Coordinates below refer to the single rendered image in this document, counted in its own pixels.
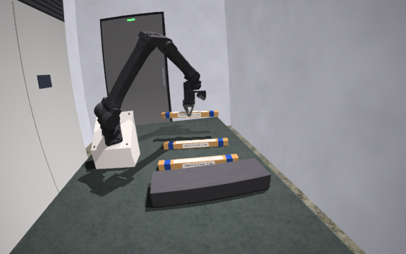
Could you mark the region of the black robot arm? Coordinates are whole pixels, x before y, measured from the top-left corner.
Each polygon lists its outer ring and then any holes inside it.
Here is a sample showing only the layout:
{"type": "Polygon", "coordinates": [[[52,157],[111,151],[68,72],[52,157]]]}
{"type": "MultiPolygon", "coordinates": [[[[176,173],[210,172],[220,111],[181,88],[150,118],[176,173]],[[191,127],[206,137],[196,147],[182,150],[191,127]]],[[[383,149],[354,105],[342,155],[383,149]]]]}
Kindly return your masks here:
{"type": "Polygon", "coordinates": [[[101,131],[106,146],[123,142],[120,124],[120,108],[123,99],[142,65],[156,46],[158,46],[160,52],[165,54],[185,74],[184,79],[188,81],[183,83],[184,91],[198,90],[201,88],[202,81],[199,80],[200,74],[177,50],[178,48],[171,39],[160,33],[149,31],[140,31],[138,36],[140,36],[140,38],[109,95],[107,98],[103,97],[102,101],[94,108],[94,114],[97,116],[97,121],[101,125],[100,128],[102,129],[101,131]],[[172,56],[170,54],[172,54],[172,56]],[[192,79],[193,82],[190,79],[192,79]]]}

